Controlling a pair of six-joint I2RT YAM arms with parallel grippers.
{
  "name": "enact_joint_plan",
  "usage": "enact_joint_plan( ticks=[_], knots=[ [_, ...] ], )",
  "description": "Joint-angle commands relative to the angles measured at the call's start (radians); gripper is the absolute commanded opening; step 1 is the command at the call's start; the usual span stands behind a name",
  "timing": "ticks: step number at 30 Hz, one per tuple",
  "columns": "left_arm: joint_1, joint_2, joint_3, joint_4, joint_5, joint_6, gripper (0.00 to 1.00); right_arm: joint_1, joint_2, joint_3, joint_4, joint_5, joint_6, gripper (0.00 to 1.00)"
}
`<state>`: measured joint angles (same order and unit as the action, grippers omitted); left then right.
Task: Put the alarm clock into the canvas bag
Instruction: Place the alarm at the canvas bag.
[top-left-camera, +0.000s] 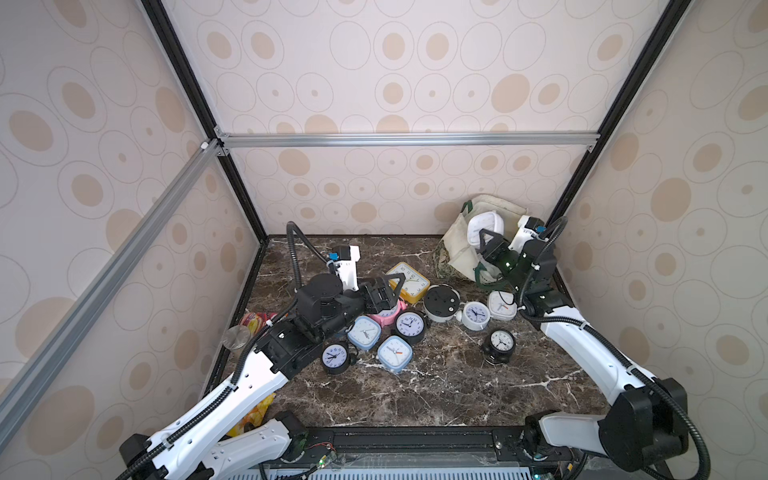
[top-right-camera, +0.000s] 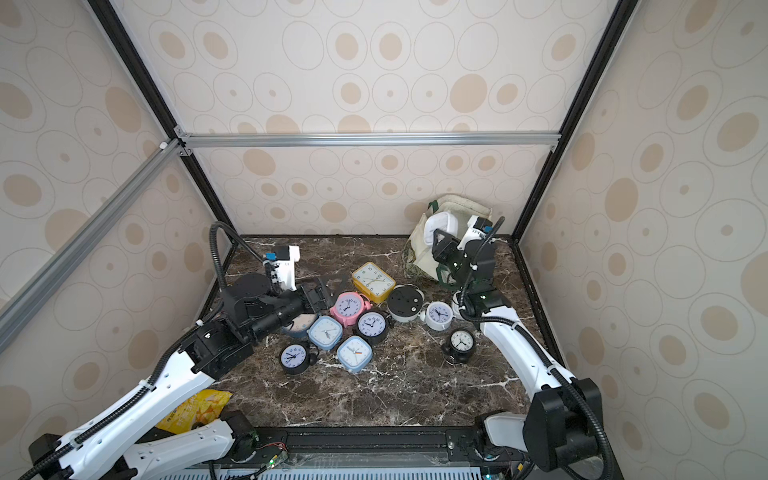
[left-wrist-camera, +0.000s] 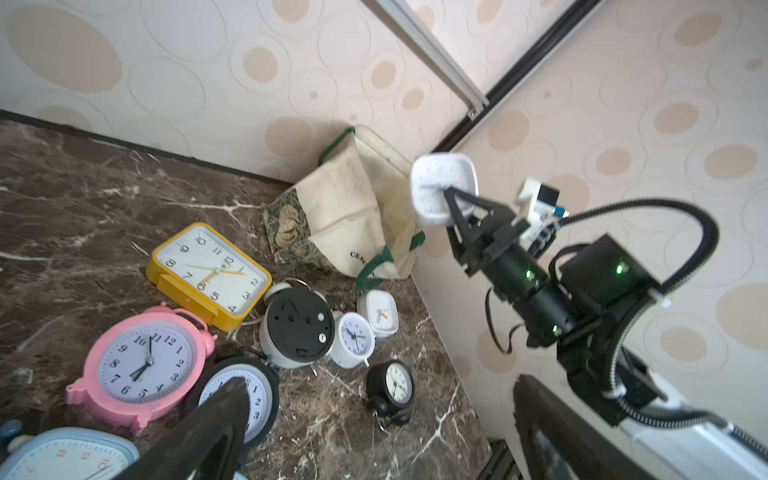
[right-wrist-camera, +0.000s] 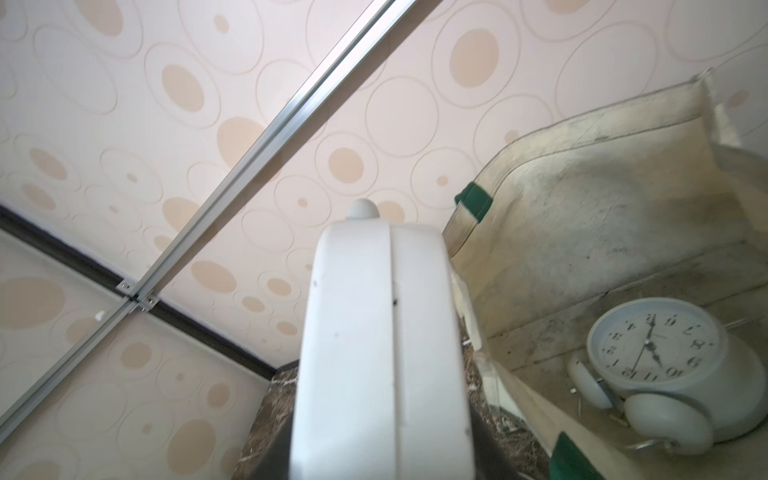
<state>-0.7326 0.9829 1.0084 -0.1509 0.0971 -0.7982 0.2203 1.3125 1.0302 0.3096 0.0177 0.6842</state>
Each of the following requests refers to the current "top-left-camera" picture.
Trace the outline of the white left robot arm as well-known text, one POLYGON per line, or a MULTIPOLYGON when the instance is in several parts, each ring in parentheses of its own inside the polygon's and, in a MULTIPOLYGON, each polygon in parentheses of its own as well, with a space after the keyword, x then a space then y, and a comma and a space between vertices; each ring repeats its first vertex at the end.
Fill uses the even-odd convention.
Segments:
POLYGON ((358 279, 354 247, 321 253, 290 221, 286 238, 295 296, 246 344, 233 373, 197 405, 151 437, 123 446, 123 479, 209 479, 228 460, 217 443, 262 400, 281 389, 362 316, 398 305, 401 273, 358 279))

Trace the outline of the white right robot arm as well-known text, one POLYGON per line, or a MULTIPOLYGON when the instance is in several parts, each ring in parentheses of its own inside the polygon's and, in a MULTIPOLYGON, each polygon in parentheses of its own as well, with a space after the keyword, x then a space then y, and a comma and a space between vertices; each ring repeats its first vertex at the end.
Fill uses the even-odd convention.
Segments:
POLYGON ((627 472, 642 471, 664 478, 659 465, 693 447, 698 458, 696 479, 711 475, 711 456, 703 435, 688 415, 687 393, 672 378, 662 379, 641 367, 599 333, 571 299, 554 288, 554 246, 565 230, 561 217, 546 225, 524 215, 513 238, 504 221, 486 212, 470 221, 467 237, 481 256, 475 282, 483 272, 495 279, 489 288, 508 288, 510 302, 524 319, 557 343, 586 373, 610 405, 605 415, 546 411, 527 417, 521 443, 534 461, 556 448, 601 456, 627 472))

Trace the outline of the white square alarm clock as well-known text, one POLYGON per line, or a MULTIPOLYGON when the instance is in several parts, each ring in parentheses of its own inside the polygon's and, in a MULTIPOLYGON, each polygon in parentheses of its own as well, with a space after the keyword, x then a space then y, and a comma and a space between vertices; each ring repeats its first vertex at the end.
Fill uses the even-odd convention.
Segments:
POLYGON ((479 248, 478 233, 481 229, 504 234, 504 219, 496 211, 486 211, 472 217, 467 223, 467 242, 476 250, 479 248))

